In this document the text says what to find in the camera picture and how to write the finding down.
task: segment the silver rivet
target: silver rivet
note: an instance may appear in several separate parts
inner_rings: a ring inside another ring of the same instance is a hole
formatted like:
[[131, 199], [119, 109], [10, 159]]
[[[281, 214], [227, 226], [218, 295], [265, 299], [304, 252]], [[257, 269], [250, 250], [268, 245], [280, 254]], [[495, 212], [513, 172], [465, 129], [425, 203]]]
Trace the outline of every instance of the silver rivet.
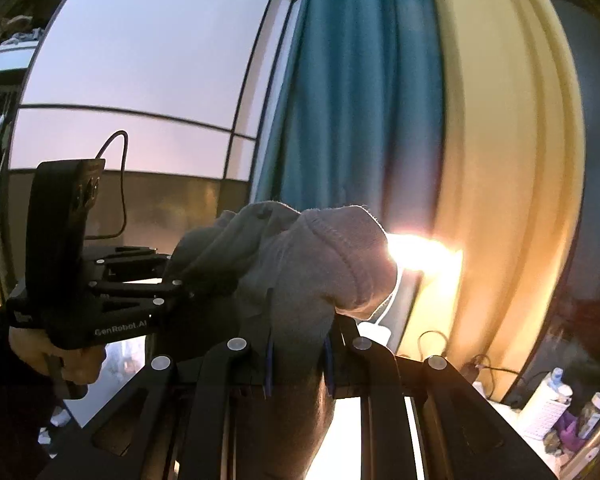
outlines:
[[427, 363], [434, 370], [444, 370], [446, 368], [446, 359], [439, 355], [432, 355], [427, 359]]
[[226, 342], [226, 347], [229, 350], [233, 350], [234, 352], [237, 352], [238, 350], [242, 350], [244, 348], [246, 348], [247, 346], [247, 342], [242, 339], [241, 337], [234, 337], [233, 339], [229, 339], [229, 341]]
[[358, 350], [369, 350], [371, 348], [371, 339], [367, 337], [357, 337], [352, 341], [353, 348]]
[[151, 361], [151, 368], [154, 370], [166, 370], [171, 364], [171, 359], [166, 355], [158, 355]]

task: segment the shelf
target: shelf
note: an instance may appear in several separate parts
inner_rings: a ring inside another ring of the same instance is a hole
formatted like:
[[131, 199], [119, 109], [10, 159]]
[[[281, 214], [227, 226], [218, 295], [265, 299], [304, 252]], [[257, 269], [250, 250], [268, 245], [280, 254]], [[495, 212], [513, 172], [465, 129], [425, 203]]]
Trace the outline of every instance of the shelf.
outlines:
[[26, 70], [37, 46], [37, 41], [0, 45], [0, 73]]

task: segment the bottle cap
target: bottle cap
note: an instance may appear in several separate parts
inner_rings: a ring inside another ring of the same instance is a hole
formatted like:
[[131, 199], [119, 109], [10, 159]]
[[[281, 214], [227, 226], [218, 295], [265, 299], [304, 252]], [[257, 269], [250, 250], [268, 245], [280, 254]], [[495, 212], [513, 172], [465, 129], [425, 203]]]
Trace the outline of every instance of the bottle cap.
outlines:
[[595, 393], [595, 395], [591, 398], [591, 402], [597, 409], [600, 410], [600, 392]]
[[573, 395], [573, 390], [568, 384], [561, 384], [558, 386], [558, 393], [565, 397], [571, 397]]

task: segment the teal curtain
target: teal curtain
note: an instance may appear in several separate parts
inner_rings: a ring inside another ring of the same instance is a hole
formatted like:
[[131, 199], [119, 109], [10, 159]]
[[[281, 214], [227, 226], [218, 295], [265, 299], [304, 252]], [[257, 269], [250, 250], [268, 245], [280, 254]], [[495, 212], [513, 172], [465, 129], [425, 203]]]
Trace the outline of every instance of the teal curtain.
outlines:
[[[433, 0], [302, 0], [257, 200], [364, 205], [388, 232], [428, 234], [443, 143]], [[397, 347], [417, 285], [382, 324]]]

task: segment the white basket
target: white basket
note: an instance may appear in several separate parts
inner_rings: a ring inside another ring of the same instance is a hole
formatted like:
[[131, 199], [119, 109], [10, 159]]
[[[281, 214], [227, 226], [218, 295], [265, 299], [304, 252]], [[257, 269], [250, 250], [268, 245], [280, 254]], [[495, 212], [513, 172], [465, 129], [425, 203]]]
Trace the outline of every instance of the white basket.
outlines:
[[541, 384], [518, 417], [518, 432], [522, 436], [542, 440], [562, 416], [569, 404], [563, 404], [549, 397], [551, 389]]

